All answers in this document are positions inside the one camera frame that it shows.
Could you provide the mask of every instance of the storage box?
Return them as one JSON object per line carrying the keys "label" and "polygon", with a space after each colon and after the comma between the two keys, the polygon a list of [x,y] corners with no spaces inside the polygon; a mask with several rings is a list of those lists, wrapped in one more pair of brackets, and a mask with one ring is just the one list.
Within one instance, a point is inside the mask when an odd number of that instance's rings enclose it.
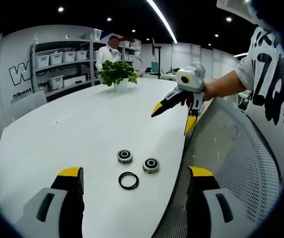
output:
{"label": "storage box", "polygon": [[62,62],[73,62],[75,57],[75,52],[65,52],[62,55]]}
{"label": "storage box", "polygon": [[97,53],[98,53],[98,51],[93,51],[93,59],[94,59],[94,60],[97,59]]}
{"label": "storage box", "polygon": [[37,68],[43,68],[49,66],[49,56],[39,56],[37,58]]}
{"label": "storage box", "polygon": [[101,38],[101,30],[93,29],[89,32],[84,33],[84,39],[86,40],[93,40],[93,41],[100,41]]}
{"label": "storage box", "polygon": [[50,65],[60,64],[62,63],[62,52],[61,53],[53,53],[50,56],[49,63]]}
{"label": "storage box", "polygon": [[48,85],[51,88],[51,90],[63,88],[63,75],[51,78],[48,81]]}
{"label": "storage box", "polygon": [[78,83],[83,83],[86,81],[86,76],[79,76],[79,77],[75,77],[75,78],[70,78],[70,79],[65,79],[63,81],[63,85],[64,87],[70,87],[72,85],[78,84]]}
{"label": "storage box", "polygon": [[86,60],[86,59],[87,59],[87,51],[76,52],[76,61]]}
{"label": "storage box", "polygon": [[138,51],[141,51],[141,42],[131,42],[130,47],[132,47],[132,48],[134,48]]}
{"label": "storage box", "polygon": [[121,41],[120,46],[125,46],[126,48],[130,47],[130,42],[129,41]]}

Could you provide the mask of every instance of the ball bearing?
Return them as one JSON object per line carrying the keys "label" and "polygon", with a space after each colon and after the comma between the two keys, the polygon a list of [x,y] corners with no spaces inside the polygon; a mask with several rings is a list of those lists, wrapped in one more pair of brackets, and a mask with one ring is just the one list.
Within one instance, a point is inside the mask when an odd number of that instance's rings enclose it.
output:
{"label": "ball bearing", "polygon": [[120,150],[117,153],[117,160],[121,164],[129,164],[129,163],[131,163],[132,160],[133,160],[132,152],[130,152],[129,150]]}
{"label": "ball bearing", "polygon": [[149,158],[143,162],[143,171],[148,174],[156,173],[160,168],[160,162],[155,158]]}

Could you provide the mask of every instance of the desk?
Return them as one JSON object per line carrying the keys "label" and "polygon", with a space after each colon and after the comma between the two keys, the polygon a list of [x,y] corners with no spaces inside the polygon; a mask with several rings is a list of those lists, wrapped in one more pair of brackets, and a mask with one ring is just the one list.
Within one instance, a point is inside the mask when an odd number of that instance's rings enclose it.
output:
{"label": "desk", "polygon": [[[180,167],[187,107],[151,118],[157,102],[175,82],[138,79],[124,94],[106,85],[66,95],[21,117],[0,140],[0,206],[12,223],[24,204],[58,172],[84,168],[84,238],[150,238],[173,191]],[[122,165],[116,153],[129,149],[133,162]],[[155,157],[160,171],[143,172]],[[121,173],[138,175],[136,190],[122,189]]]}
{"label": "desk", "polygon": [[[151,78],[158,78],[157,75],[152,75],[154,73],[143,73],[143,77],[151,77]],[[164,79],[164,80],[170,80],[170,81],[176,81],[176,75],[173,74],[166,74],[166,73],[162,73],[160,76],[160,79]]]}
{"label": "desk", "polygon": [[170,81],[176,81],[176,75],[174,74],[167,74],[162,73],[160,76],[160,79],[170,80]]}

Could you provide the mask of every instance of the wall logo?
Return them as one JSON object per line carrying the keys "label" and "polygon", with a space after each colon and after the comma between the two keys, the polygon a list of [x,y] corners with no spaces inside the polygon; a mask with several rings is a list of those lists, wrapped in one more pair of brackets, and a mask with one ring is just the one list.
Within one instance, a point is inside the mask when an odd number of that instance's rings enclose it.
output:
{"label": "wall logo", "polygon": [[29,67],[30,62],[27,61],[26,63],[20,63],[17,67],[13,66],[8,69],[9,75],[11,76],[14,86],[19,85],[22,80],[28,81],[31,79]]}

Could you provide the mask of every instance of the white t-shirt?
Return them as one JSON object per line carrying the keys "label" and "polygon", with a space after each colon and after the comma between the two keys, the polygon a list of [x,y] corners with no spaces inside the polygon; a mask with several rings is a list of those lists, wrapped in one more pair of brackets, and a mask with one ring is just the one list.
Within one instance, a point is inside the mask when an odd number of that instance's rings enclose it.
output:
{"label": "white t-shirt", "polygon": [[284,52],[279,38],[257,27],[235,73],[252,92],[245,114],[268,142],[284,184]]}
{"label": "white t-shirt", "polygon": [[97,52],[97,62],[96,67],[98,70],[102,68],[102,64],[105,61],[116,62],[119,59],[119,51],[112,49],[110,46],[106,45],[101,47]]}

